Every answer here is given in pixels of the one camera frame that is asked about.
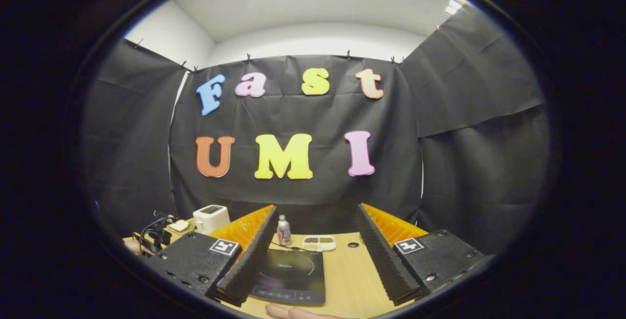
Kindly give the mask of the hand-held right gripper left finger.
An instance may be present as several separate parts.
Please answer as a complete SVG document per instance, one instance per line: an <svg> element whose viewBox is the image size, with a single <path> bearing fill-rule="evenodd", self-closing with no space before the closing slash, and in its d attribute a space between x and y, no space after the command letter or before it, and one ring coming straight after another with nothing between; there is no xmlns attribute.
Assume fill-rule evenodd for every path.
<svg viewBox="0 0 626 319"><path fill-rule="evenodd" d="M208 236L190 231L149 257L147 265L176 286L241 306L259 276L277 221L276 207L268 205Z"/></svg>

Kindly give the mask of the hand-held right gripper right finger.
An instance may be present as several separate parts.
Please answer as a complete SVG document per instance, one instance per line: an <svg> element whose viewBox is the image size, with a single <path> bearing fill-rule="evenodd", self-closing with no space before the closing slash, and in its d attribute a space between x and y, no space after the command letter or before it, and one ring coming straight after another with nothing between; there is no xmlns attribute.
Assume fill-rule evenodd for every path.
<svg viewBox="0 0 626 319"><path fill-rule="evenodd" d="M427 232L365 203L356 225L394 305L438 292L490 258L449 230Z"/></svg>

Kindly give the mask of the black induction cooktop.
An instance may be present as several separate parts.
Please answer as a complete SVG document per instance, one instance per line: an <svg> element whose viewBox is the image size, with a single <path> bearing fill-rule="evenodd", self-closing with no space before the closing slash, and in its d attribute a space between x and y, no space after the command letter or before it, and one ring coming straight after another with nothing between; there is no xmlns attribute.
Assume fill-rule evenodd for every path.
<svg viewBox="0 0 626 319"><path fill-rule="evenodd" d="M323 253L268 250L250 295L289 305L324 305Z"/></svg>

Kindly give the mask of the silver drink bottle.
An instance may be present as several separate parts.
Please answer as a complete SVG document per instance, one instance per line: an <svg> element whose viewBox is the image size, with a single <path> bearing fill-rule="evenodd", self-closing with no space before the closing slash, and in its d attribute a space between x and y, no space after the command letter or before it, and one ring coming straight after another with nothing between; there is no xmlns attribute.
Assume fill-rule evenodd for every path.
<svg viewBox="0 0 626 319"><path fill-rule="evenodd" d="M279 245L289 247L291 246L291 226L286 220L284 214L280 214L277 225L277 235L279 238Z"/></svg>

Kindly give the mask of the white toaster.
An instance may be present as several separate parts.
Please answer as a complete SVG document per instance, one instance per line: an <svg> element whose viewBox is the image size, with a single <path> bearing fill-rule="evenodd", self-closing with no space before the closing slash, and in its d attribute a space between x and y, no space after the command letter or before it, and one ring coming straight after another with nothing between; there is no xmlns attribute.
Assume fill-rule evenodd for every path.
<svg viewBox="0 0 626 319"><path fill-rule="evenodd" d="M193 212L197 232L209 235L230 223L228 209L221 205L208 205Z"/></svg>

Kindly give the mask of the white divided plate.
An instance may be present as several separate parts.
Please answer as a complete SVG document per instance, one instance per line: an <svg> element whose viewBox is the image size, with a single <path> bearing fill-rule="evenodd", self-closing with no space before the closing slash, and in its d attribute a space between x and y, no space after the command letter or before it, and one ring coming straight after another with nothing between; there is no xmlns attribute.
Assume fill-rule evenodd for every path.
<svg viewBox="0 0 626 319"><path fill-rule="evenodd" d="M337 242L334 236L304 236L301 248L306 251L324 252L336 249Z"/></svg>

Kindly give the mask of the black backdrop cloth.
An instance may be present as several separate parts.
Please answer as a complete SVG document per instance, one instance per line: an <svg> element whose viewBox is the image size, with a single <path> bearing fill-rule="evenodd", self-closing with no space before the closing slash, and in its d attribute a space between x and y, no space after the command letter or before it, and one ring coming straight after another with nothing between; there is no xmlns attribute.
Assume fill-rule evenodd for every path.
<svg viewBox="0 0 626 319"><path fill-rule="evenodd" d="M554 134L517 44L472 7L400 65L331 54L191 73L120 41L86 98L92 200L120 236L154 210L267 205L296 234L355 232L371 205L501 252L534 214Z"/></svg>

